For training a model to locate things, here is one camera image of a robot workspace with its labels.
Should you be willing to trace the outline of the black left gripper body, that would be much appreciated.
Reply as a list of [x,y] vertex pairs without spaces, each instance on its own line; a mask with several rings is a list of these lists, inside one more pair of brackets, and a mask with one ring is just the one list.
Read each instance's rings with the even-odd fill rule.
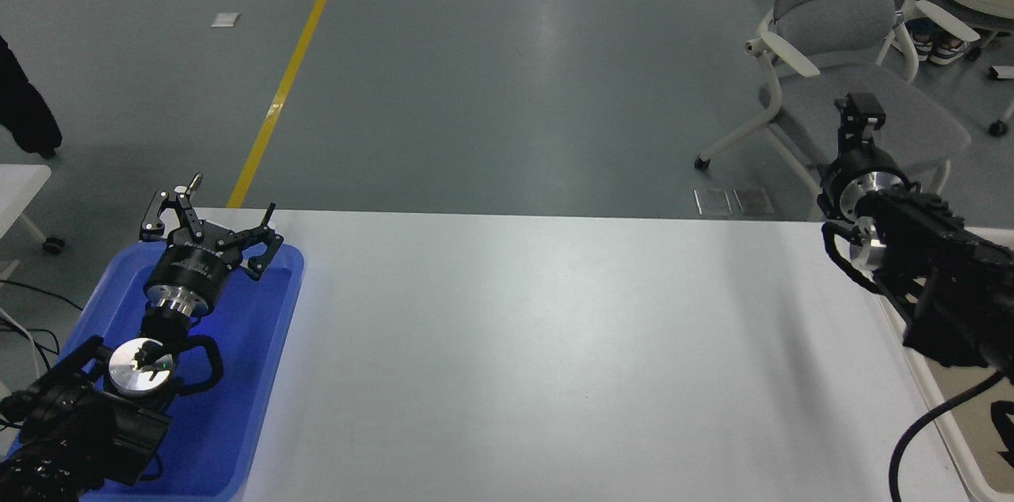
[[194,245],[171,245],[159,257],[144,284],[149,303],[184,289],[206,305],[218,303],[228,278],[239,266],[236,252],[218,254]]

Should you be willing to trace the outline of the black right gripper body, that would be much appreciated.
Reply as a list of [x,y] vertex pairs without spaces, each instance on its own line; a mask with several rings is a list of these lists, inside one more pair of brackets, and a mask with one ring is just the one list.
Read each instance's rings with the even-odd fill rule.
[[878,147],[841,152],[819,181],[818,207],[826,219],[856,219],[858,203],[883,189],[908,188],[897,162]]

